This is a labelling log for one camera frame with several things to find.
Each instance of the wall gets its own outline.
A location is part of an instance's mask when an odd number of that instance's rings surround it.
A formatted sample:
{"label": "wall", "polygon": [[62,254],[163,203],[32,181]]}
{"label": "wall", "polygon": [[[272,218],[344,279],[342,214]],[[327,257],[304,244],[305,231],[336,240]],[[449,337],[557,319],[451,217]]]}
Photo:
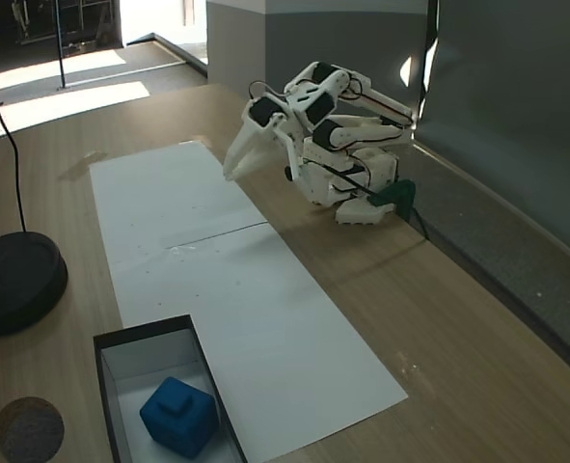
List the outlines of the wall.
{"label": "wall", "polygon": [[417,138],[570,247],[570,0],[557,5],[442,0]]}
{"label": "wall", "polygon": [[209,83],[223,84],[240,95],[265,80],[265,15],[207,3]]}
{"label": "wall", "polygon": [[409,57],[422,56],[425,16],[359,12],[270,14],[266,21],[267,82],[274,88],[283,88],[309,63],[324,61],[361,72],[372,78],[375,90],[411,107],[417,106],[421,72],[413,73],[407,87],[400,78],[400,69]]}
{"label": "wall", "polygon": [[368,75],[380,92],[415,106],[421,73],[414,64],[407,88],[400,69],[410,56],[421,59],[425,11],[425,0],[214,0],[209,80],[246,96],[253,80],[281,89],[312,61],[326,61]]}

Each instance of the black lamp base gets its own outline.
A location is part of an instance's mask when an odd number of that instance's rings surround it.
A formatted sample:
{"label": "black lamp base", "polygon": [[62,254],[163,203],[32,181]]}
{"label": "black lamp base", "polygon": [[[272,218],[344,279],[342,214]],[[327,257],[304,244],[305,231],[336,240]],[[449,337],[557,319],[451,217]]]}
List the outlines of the black lamp base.
{"label": "black lamp base", "polygon": [[60,250],[46,236],[0,236],[0,336],[27,328],[58,303],[68,282]]}

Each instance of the black box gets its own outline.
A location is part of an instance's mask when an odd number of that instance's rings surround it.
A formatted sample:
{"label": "black box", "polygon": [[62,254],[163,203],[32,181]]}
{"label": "black box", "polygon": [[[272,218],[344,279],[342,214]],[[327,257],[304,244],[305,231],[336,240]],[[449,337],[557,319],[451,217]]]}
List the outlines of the black box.
{"label": "black box", "polygon": [[180,463],[182,456],[154,442],[139,410],[173,376],[216,398],[220,429],[194,460],[246,463],[190,315],[94,338],[102,408],[115,463]]}

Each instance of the blue foam block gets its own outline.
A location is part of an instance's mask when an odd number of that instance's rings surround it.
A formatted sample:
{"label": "blue foam block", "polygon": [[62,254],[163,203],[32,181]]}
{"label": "blue foam block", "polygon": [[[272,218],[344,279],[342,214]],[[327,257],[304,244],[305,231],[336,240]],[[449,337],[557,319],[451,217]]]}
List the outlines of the blue foam block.
{"label": "blue foam block", "polygon": [[195,458],[218,430],[214,397],[167,378],[141,409],[151,438],[186,458]]}

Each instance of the round coaster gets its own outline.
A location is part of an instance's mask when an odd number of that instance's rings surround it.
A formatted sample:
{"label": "round coaster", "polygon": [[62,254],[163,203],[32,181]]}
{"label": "round coaster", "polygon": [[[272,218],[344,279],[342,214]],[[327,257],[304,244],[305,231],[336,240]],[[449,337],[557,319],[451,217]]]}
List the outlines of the round coaster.
{"label": "round coaster", "polygon": [[0,412],[0,451],[9,463],[45,463],[63,440],[62,416],[42,398],[20,398]]}

